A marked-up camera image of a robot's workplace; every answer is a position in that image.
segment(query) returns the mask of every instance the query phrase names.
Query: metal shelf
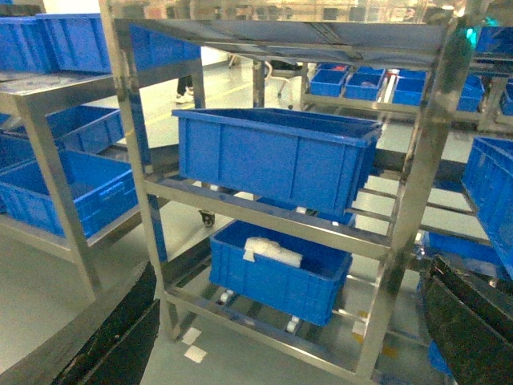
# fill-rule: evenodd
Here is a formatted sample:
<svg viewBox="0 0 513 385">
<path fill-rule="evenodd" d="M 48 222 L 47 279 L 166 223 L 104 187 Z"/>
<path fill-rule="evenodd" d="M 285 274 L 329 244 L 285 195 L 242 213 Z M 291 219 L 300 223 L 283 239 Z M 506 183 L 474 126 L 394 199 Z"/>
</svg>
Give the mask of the metal shelf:
<svg viewBox="0 0 513 385">
<path fill-rule="evenodd" d="M 336 4 L 339 10 L 345 9 L 345 4 Z M 140 6 L 140 12 L 137 17 L 133 17 L 136 5 Z M 349 14 L 350 4 L 346 5 Z M 393 18 L 383 22 L 382 18 L 389 17 L 388 11 L 394 8 L 394 4 L 372 0 L 367 3 L 368 9 L 373 5 L 381 6 L 384 10 L 378 13 L 378 21 L 381 23 L 348 22 L 341 19 L 345 16 L 327 20 L 325 7 L 333 8 L 333 2 L 329 0 L 147 0 L 144 4 L 127 4 L 125 0 L 100 1 L 113 71 L 115 77 L 120 79 L 116 82 L 116 88 L 125 130 L 136 134 L 127 136 L 127 146 L 151 262 L 157 276 L 161 277 L 157 295 L 167 299 L 162 302 L 161 315 L 169 336 L 177 338 L 180 335 L 176 310 L 176 306 L 180 306 L 348 379 L 351 383 L 374 383 L 376 363 L 384 338 L 389 333 L 402 278 L 406 269 L 414 268 L 417 261 L 412 250 L 414 239 L 422 227 L 425 208 L 431 205 L 452 213 L 474 215 L 472 210 L 460 209 L 458 212 L 458 209 L 428 202 L 433 187 L 462 192 L 459 181 L 464 164 L 442 161 L 442 152 L 467 74 L 475 68 L 486 69 L 491 73 L 499 73 L 501 70 L 501 75 L 511 69 L 509 58 L 488 55 L 488 63 L 478 62 L 481 59 L 479 57 L 472 59 L 475 47 L 467 39 L 467 34 L 469 30 L 479 32 L 480 26 L 474 22 L 484 19 L 486 7 L 482 6 L 480 0 L 470 0 L 465 5 L 464 13 L 469 17 L 453 17 L 450 24 L 438 26 L 422 24 L 427 6 L 423 0 L 417 4 L 419 13 L 414 24 L 402 23 L 403 20 L 396 22 Z M 395 200 L 394 210 L 390 216 L 382 217 L 389 222 L 387 234 L 383 236 L 345 226 L 333 226 L 315 217 L 271 208 L 259 202 L 212 191 L 207 185 L 197 187 L 179 177 L 158 173 L 147 156 L 144 122 L 138 119 L 143 106 L 137 83 L 139 75 L 128 33 L 130 23 L 255 59 L 254 107 L 265 105 L 263 60 L 300 60 L 307 63 L 326 61 L 355 66 L 433 71 L 434 75 L 426 81 L 422 97 L 422 106 L 425 107 L 411 111 L 418 113 L 418 118 L 408 152 L 378 152 L 374 162 L 375 166 L 381 166 L 378 168 L 383 170 L 380 177 L 398 181 L 397 193 L 389 194 L 389 198 Z M 498 85 L 495 87 L 494 98 L 499 91 Z M 196 107 L 204 105 L 197 100 Z M 376 107 L 388 106 L 356 106 L 371 110 Z M 462 117 L 478 120 L 474 115 L 462 114 Z M 278 333 L 247 315 L 220 308 L 215 302 L 188 292 L 181 284 L 166 285 L 165 278 L 169 274 L 176 280 L 184 279 L 188 282 L 195 273 L 205 269 L 208 257 L 186 253 L 179 261 L 165 263 L 168 256 L 157 197 L 222 213 L 380 261 L 359 358 L 353 364 L 344 366 L 342 359 L 327 357 L 318 346 Z M 376 213 L 364 211 L 359 214 L 378 217 Z"/>
<path fill-rule="evenodd" d="M 157 67 L 142 72 L 139 85 L 148 87 L 201 71 L 200 59 Z M 0 113 L 22 118 L 66 236 L 56 237 L 6 216 L 0 216 L 0 228 L 8 237 L 74 263 L 83 281 L 87 299 L 94 301 L 102 287 L 98 274 L 89 262 L 90 256 L 114 244 L 139 225 L 139 208 L 125 213 L 108 227 L 86 239 L 46 116 L 115 95 L 114 78 L 112 75 L 73 72 L 37 76 L 9 72 L 1 73 L 0 79 L 14 79 L 0 83 Z M 202 84 L 197 86 L 198 98 L 204 98 L 201 89 Z M 168 172 L 177 170 L 176 153 L 176 146 L 156 148 L 148 152 L 149 156 L 154 157 L 154 167 Z M 127 159 L 127 149 L 113 146 L 104 155 Z"/>
<path fill-rule="evenodd" d="M 308 93 L 309 78 L 304 73 L 301 86 L 301 109 L 305 110 L 313 105 L 344 107 L 361 111 L 390 112 L 394 114 L 417 115 L 420 112 L 419 106 L 408 106 L 404 104 L 394 104 L 395 88 L 398 77 L 391 75 L 383 84 L 378 97 L 378 101 L 347 99 L 344 96 L 337 98 L 329 96 L 312 95 Z M 490 92 L 485 95 L 482 101 L 481 112 L 456 111 L 454 121 L 478 124 L 478 132 L 509 132 L 496 124 L 513 125 L 513 117 L 504 116 L 500 111 L 500 99 L 506 87 L 507 77 L 494 78 Z"/>
</svg>

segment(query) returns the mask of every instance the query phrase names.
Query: crate handle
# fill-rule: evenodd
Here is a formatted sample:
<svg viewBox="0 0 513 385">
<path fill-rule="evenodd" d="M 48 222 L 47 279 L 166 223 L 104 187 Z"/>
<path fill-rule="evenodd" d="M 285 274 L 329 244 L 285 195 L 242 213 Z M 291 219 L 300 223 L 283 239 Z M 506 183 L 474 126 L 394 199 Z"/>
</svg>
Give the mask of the crate handle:
<svg viewBox="0 0 513 385">
<path fill-rule="evenodd" d="M 107 190 L 102 191 L 99 194 L 99 197 L 102 201 L 108 201 L 109 199 L 111 199 L 112 197 L 117 195 L 118 193 L 121 193 L 122 191 L 124 191 L 124 188 L 125 188 L 125 185 L 123 182 L 116 183 L 113 186 L 109 187 Z"/>
</svg>

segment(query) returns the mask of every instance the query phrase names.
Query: metal frame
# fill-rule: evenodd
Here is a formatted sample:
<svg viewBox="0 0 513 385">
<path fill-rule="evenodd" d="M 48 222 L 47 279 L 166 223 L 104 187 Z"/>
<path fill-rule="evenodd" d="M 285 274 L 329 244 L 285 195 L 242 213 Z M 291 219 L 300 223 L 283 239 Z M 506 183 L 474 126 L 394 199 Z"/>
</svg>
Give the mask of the metal frame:
<svg viewBox="0 0 513 385">
<path fill-rule="evenodd" d="M 177 6 L 178 11 L 182 10 L 181 2 L 175 0 L 166 2 L 169 5 Z M 148 1 L 146 6 L 165 6 L 166 2 Z M 203 2 L 205 10 L 209 7 L 213 9 L 218 2 L 220 0 L 214 2 L 205 0 Z M 201 7 L 201 1 L 195 0 L 194 3 L 196 11 L 204 10 Z M 379 218 L 389 222 L 389 232 L 386 236 L 345 226 L 333 229 L 328 221 L 272 208 L 231 194 L 212 191 L 208 186 L 197 187 L 179 177 L 149 172 L 148 166 L 151 165 L 151 157 L 147 155 L 146 128 L 140 114 L 143 106 L 139 93 L 139 76 L 135 68 L 133 48 L 127 33 L 127 26 L 129 22 L 136 22 L 147 28 L 169 34 L 175 32 L 178 34 L 181 29 L 173 29 L 170 25 L 163 24 L 158 20 L 128 21 L 123 19 L 123 2 L 120 0 L 102 0 L 100 7 L 116 79 L 117 95 L 127 133 L 127 146 L 134 170 L 147 245 L 151 263 L 155 267 L 158 278 L 157 296 L 165 299 L 161 302 L 161 318 L 168 336 L 176 338 L 180 335 L 180 324 L 176 311 L 176 307 L 180 306 L 194 314 L 207 317 L 268 344 L 288 355 L 334 373 L 352 383 L 375 383 L 373 379 L 377 374 L 375 372 L 376 362 L 382 351 L 385 335 L 389 332 L 390 318 L 398 298 L 402 278 L 406 269 L 413 269 L 415 265 L 412 250 L 418 230 L 422 227 L 424 210 L 429 205 L 430 191 L 433 185 L 441 184 L 444 181 L 461 180 L 461 170 L 464 166 L 442 162 L 442 151 L 472 64 L 474 47 L 467 41 L 467 31 L 470 28 L 480 30 L 480 23 L 486 7 L 482 6 L 479 0 L 471 0 L 467 3 L 465 15 L 453 18 L 448 26 L 443 49 L 435 55 L 434 65 L 430 68 L 430 70 L 434 70 L 434 74 L 426 82 L 408 153 L 398 156 L 398 154 L 389 152 L 378 152 L 376 163 L 380 165 L 384 163 L 383 168 L 386 170 L 382 177 L 390 177 L 399 181 L 397 194 L 389 196 L 395 199 L 393 215 Z M 165 14 L 162 15 L 159 18 L 171 18 Z M 190 14 L 182 18 L 192 19 Z M 178 37 L 184 38 L 185 35 L 181 34 Z M 201 38 L 189 40 L 194 43 L 205 42 Z M 246 43 L 249 46 L 255 45 L 255 42 L 235 41 L 231 45 L 224 45 L 224 47 L 232 47 L 233 53 L 244 55 L 243 47 Z M 216 44 L 210 42 L 209 45 L 214 47 Z M 261 46 L 275 47 L 269 42 L 262 42 Z M 287 43 L 284 43 L 280 47 L 287 46 Z M 347 51 L 351 47 L 340 48 Z M 329 50 L 329 47 L 324 46 L 322 49 Z M 262 59 L 260 56 L 247 56 L 253 59 Z M 253 65 L 254 107 L 263 107 L 265 103 L 264 67 L 261 60 L 255 60 Z M 305 89 L 305 82 L 303 82 L 302 88 Z M 197 100 L 196 106 L 203 107 L 204 105 L 198 103 Z M 459 170 L 459 177 L 451 174 L 450 168 L 453 168 L 453 171 Z M 248 314 L 237 313 L 213 300 L 187 292 L 185 284 L 207 267 L 208 256 L 205 256 L 204 251 L 201 253 L 191 252 L 168 262 L 160 212 L 156 206 L 157 197 L 221 213 L 228 217 L 380 261 L 381 268 L 376 282 L 373 283 L 374 300 L 369 317 L 362 318 L 345 311 L 340 313 L 366 323 L 362 351 L 355 367 L 353 369 L 345 367 L 339 358 L 329 356 L 324 351 L 320 351 L 317 346 L 295 336 L 284 334 Z M 445 206 L 437 205 L 437 207 L 458 212 L 457 209 Z M 459 212 L 475 215 L 470 210 L 459 210 Z M 375 213 L 358 212 L 358 214 L 377 217 Z"/>
<path fill-rule="evenodd" d="M 201 68 L 200 59 L 180 65 L 159 67 L 142 73 L 140 82 L 142 87 L 147 87 L 191 73 L 200 74 Z M 198 81 L 198 77 L 200 76 L 196 75 L 196 98 L 204 98 L 201 92 L 202 79 Z M 0 113 L 22 118 L 65 237 L 57 237 L 5 215 L 0 216 L 0 229 L 8 237 L 75 264 L 87 300 L 93 302 L 102 291 L 102 287 L 91 263 L 91 256 L 100 249 L 112 245 L 141 223 L 139 207 L 133 208 L 101 232 L 86 239 L 46 116 L 115 95 L 114 78 L 112 75 L 92 76 L 72 72 L 27 77 L 5 73 L 4 76 L 0 76 L 0 79 L 14 78 L 16 80 L 0 83 Z M 126 154 L 126 149 L 117 148 L 111 155 L 119 156 L 119 152 Z M 156 161 L 161 163 L 161 166 L 164 162 L 165 168 L 171 166 L 171 170 L 177 170 L 176 161 L 174 164 L 165 164 L 165 160 L 162 159 Z"/>
</svg>

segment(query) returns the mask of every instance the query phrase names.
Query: white shoe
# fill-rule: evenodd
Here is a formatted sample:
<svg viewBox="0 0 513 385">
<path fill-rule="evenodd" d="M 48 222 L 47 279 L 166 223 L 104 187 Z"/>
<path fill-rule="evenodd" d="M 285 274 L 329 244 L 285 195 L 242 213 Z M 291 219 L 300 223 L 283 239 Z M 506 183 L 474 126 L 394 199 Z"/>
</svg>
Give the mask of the white shoe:
<svg viewBox="0 0 513 385">
<path fill-rule="evenodd" d="M 193 101 L 193 98 L 190 95 L 177 95 L 175 103 L 176 104 L 186 104 L 191 103 Z"/>
</svg>

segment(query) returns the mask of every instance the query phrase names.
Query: person's leg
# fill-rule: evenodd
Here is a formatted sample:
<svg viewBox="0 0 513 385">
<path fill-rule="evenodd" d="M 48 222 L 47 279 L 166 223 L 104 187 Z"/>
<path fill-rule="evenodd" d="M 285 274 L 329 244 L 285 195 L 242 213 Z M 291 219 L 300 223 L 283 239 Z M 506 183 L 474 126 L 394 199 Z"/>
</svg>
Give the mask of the person's leg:
<svg viewBox="0 0 513 385">
<path fill-rule="evenodd" d="M 180 78 L 178 80 L 178 88 L 176 89 L 176 94 L 178 95 L 185 95 L 185 89 L 187 87 L 188 78 Z"/>
<path fill-rule="evenodd" d="M 192 102 L 192 97 L 187 92 L 187 77 L 180 78 L 178 80 L 178 88 L 176 89 L 176 99 L 175 102 L 177 104 L 184 104 Z"/>
<path fill-rule="evenodd" d="M 187 77 L 187 93 L 189 95 L 194 95 L 194 87 L 192 86 L 192 76 Z"/>
</svg>

